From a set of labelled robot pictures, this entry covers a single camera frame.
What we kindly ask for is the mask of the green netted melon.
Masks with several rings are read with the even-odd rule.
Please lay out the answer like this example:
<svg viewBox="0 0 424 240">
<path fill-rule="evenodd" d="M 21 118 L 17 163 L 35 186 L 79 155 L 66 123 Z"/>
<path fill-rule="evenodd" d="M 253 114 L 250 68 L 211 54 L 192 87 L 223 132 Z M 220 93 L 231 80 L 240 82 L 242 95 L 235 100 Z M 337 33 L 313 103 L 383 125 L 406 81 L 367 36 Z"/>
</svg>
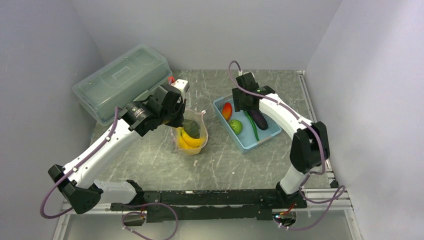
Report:
<svg viewBox="0 0 424 240">
<path fill-rule="evenodd" d="M 184 119 L 183 121 L 183 130 L 194 139 L 200 138 L 200 125 L 192 119 Z"/>
</svg>

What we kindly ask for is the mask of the light blue plastic basket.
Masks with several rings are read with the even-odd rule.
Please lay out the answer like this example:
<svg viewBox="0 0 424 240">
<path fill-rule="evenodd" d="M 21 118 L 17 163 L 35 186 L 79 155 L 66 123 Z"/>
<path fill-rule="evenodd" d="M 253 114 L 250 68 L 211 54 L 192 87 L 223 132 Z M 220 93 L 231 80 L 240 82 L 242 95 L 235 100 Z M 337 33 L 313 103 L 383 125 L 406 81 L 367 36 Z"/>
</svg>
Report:
<svg viewBox="0 0 424 240">
<path fill-rule="evenodd" d="M 241 153 L 244 154 L 281 133 L 282 128 L 267 115 L 265 115 L 264 118 L 268 124 L 268 128 L 266 130 L 261 130 L 257 126 L 256 131 L 254 131 L 252 127 L 253 121 L 249 120 L 245 112 L 241 110 L 238 112 L 232 111 L 230 118 L 231 120 L 238 120 L 242 124 L 241 133 L 236 134 L 222 115 L 222 109 L 226 103 L 230 103 L 232 107 L 234 106 L 233 97 L 231 95 L 220 97 L 213 101 L 215 115 Z"/>
</svg>

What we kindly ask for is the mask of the yellow banana bunch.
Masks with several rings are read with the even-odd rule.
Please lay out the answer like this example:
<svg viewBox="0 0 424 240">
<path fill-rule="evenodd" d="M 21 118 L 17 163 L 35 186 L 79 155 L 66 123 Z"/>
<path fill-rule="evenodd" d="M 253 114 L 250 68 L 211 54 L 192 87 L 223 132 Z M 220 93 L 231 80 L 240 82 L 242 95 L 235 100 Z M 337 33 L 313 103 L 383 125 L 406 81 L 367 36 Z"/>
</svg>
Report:
<svg viewBox="0 0 424 240">
<path fill-rule="evenodd" d="M 176 149 L 189 156 L 199 154 L 206 143 L 204 137 L 193 138 L 182 127 L 176 128 L 175 133 Z"/>
</svg>

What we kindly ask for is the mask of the clear zip top bag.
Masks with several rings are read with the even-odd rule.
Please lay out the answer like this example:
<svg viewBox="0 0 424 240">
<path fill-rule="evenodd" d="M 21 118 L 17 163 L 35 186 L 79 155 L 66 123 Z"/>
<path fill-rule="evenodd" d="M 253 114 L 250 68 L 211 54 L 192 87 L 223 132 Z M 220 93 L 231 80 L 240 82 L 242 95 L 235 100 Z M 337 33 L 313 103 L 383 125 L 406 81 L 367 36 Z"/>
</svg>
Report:
<svg viewBox="0 0 424 240">
<path fill-rule="evenodd" d="M 171 129 L 175 153 L 197 155 L 206 146 L 209 135 L 204 122 L 205 114 L 205 110 L 185 110 L 182 127 Z"/>
</svg>

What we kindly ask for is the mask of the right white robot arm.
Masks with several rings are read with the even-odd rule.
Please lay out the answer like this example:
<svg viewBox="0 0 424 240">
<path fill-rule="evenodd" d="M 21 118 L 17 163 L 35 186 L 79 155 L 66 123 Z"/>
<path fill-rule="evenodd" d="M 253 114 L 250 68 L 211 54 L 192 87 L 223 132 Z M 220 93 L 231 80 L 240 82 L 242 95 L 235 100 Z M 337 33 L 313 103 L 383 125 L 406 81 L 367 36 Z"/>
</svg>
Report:
<svg viewBox="0 0 424 240">
<path fill-rule="evenodd" d="M 291 138 L 290 167 L 279 181 L 276 203 L 287 208 L 295 201 L 295 194 L 309 175 L 322 175 L 330 156 L 326 125 L 312 122 L 295 112 L 270 87 L 249 92 L 241 87 L 232 89 L 235 111 L 256 110 L 277 123 Z"/>
</svg>

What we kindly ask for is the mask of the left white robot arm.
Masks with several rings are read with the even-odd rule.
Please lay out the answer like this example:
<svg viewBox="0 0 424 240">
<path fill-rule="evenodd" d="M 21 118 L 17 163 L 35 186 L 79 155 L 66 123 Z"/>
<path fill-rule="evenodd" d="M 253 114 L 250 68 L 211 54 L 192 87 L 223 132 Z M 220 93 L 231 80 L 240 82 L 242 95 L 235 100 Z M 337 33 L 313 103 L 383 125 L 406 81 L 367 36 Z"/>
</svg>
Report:
<svg viewBox="0 0 424 240">
<path fill-rule="evenodd" d="M 131 210 L 139 209 L 145 192 L 135 181 L 107 182 L 97 180 L 97 176 L 120 151 L 149 131 L 161 125 L 182 126 L 185 107 L 181 96 L 168 100 L 150 96 L 124 109 L 117 107 L 112 126 L 93 145 L 64 166 L 55 164 L 48 170 L 53 189 L 59 190 L 77 214 L 98 204 L 121 203 Z"/>
</svg>

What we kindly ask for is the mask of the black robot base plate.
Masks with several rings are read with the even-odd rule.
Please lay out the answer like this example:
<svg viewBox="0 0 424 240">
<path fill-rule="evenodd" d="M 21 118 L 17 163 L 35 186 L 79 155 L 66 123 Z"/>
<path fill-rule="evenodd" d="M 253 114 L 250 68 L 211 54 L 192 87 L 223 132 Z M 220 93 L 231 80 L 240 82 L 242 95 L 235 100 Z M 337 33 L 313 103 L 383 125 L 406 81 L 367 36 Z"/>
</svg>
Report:
<svg viewBox="0 0 424 240">
<path fill-rule="evenodd" d="M 305 209 L 298 194 L 282 197 L 274 188 L 231 190 L 145 191 L 143 199 L 130 206 L 112 203 L 111 211 L 146 211 L 147 223 L 184 220 L 256 219 L 270 221 L 286 209 Z"/>
</svg>

